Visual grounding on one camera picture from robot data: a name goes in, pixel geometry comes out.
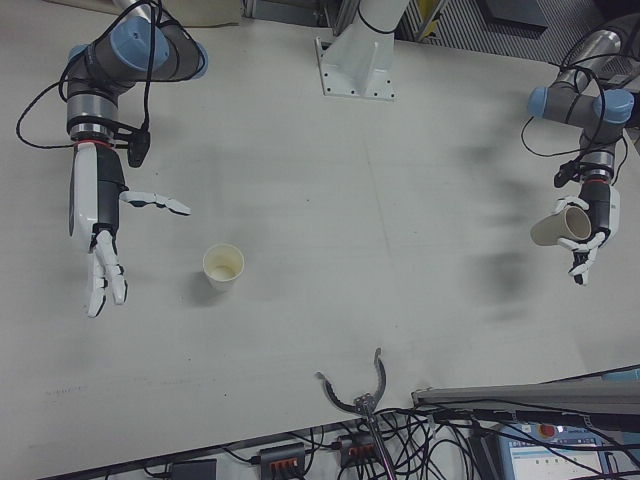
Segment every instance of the electrical outlet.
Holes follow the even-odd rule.
[[[378,461],[373,438],[368,433],[355,433],[338,437],[340,442],[340,466],[342,468]]]
[[[260,479],[289,480],[301,477],[304,472],[305,451],[303,443],[260,450]]]

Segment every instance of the cup held by robot hand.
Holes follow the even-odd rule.
[[[591,236],[591,221],[580,207],[567,206],[556,215],[549,215],[531,228],[536,245],[557,245],[559,238],[584,241]]]

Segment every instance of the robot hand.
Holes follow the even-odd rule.
[[[558,239],[558,245],[573,252],[573,267],[569,275],[578,285],[589,283],[589,269],[598,255],[598,249],[611,240],[618,231],[620,194],[601,181],[587,181],[579,197],[568,196],[556,203],[552,214],[556,215],[568,205],[582,208],[591,221],[591,236],[584,242],[568,238]]]
[[[116,249],[120,200],[136,207],[153,203],[178,215],[191,213],[189,207],[177,200],[127,190],[120,159],[109,145],[99,141],[76,145],[69,233],[75,245],[88,253],[87,315],[90,317],[96,317],[104,307],[107,286],[111,286],[116,305],[122,305],[127,298],[124,268],[118,261]]]
[[[157,193],[132,192],[131,190],[127,190],[120,194],[120,200],[137,208],[153,204],[158,208],[168,208],[171,213],[175,213],[176,215],[191,215],[191,209],[183,203],[173,198],[158,195]]]
[[[89,262],[87,315],[97,317],[107,301],[107,286],[111,285],[113,303],[122,305],[127,299],[127,282],[124,279],[124,268],[118,262],[115,239],[108,230],[98,233],[95,245],[87,258]]]

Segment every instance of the paper cup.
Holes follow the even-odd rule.
[[[574,206],[540,220],[531,228],[531,240],[543,247],[556,245],[559,238],[581,241],[590,236],[589,217],[584,210]]]
[[[233,245],[214,245],[204,254],[202,269],[211,286],[219,292],[225,292],[244,270],[244,256]]]

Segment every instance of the white table surface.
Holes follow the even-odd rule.
[[[0,2],[0,476],[21,480],[344,419],[314,377],[382,406],[417,387],[551,380],[638,363],[640,168],[619,183],[622,225],[591,285],[529,228],[562,194],[558,159],[520,144],[548,65],[397,43],[395,103],[323,97],[314,37],[245,21],[195,31],[205,78],[155,85],[150,154],[130,188],[169,194],[189,218],[126,205],[118,234],[125,306],[84,316],[85,259],[67,233],[68,150],[14,136],[76,43],[112,17],[35,0]],[[141,120],[141,91],[121,119]],[[25,133],[65,142],[55,94]],[[537,122],[530,143],[575,148],[579,131]],[[246,270],[211,298],[214,243]]]

